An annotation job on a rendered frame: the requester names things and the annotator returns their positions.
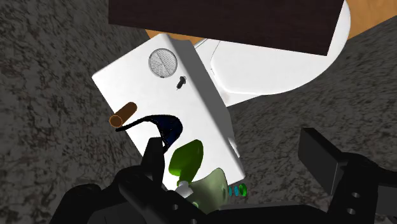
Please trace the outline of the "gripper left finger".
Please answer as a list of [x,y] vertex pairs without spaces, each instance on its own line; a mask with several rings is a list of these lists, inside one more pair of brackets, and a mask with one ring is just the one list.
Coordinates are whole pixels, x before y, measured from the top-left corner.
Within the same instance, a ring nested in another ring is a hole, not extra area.
[[201,210],[162,188],[164,170],[162,140],[152,137],[140,165],[118,171],[105,189],[83,184],[68,190],[49,224],[204,224]]

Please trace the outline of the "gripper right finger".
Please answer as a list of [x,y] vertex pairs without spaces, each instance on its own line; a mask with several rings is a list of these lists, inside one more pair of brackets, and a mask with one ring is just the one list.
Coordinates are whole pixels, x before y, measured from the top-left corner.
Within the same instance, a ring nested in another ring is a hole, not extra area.
[[397,171],[358,153],[339,150],[314,128],[302,128],[298,158],[328,195],[335,224],[374,224],[386,215],[397,224]]

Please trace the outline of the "black dark blue ladle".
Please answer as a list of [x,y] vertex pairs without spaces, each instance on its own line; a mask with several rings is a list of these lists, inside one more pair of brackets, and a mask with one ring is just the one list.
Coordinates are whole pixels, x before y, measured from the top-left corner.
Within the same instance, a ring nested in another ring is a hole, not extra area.
[[163,153],[165,153],[171,147],[171,145],[180,137],[183,131],[183,125],[180,119],[174,115],[148,115],[130,124],[118,127],[115,129],[115,131],[125,131],[143,122],[151,122],[156,125],[160,137],[162,138],[162,142],[164,143]]

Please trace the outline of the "brown cylinder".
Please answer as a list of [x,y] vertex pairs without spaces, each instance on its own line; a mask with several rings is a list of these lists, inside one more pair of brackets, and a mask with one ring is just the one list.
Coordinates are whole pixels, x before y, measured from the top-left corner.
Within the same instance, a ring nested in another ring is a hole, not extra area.
[[109,124],[114,128],[121,127],[136,111],[136,103],[128,102],[115,114],[109,117]]

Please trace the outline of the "pale green curved object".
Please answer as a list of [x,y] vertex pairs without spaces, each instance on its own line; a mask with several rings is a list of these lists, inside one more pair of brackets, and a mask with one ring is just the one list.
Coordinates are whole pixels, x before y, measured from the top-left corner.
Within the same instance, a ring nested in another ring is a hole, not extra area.
[[213,170],[205,178],[192,182],[189,187],[193,193],[186,199],[203,213],[209,214],[228,204],[228,184],[222,169]]

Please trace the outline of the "small green and teal discs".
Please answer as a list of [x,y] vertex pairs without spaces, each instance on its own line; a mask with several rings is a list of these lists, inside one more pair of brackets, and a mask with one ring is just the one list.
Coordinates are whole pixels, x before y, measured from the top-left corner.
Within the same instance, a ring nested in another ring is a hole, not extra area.
[[229,186],[228,187],[228,195],[231,196],[241,196],[241,197],[246,197],[247,196],[247,186],[244,183],[241,183],[239,185],[235,186]]

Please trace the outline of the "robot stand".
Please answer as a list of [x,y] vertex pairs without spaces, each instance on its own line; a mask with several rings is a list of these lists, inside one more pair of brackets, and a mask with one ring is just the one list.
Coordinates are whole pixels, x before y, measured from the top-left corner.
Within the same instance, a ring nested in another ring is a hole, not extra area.
[[110,24],[326,55],[344,0],[108,0]]

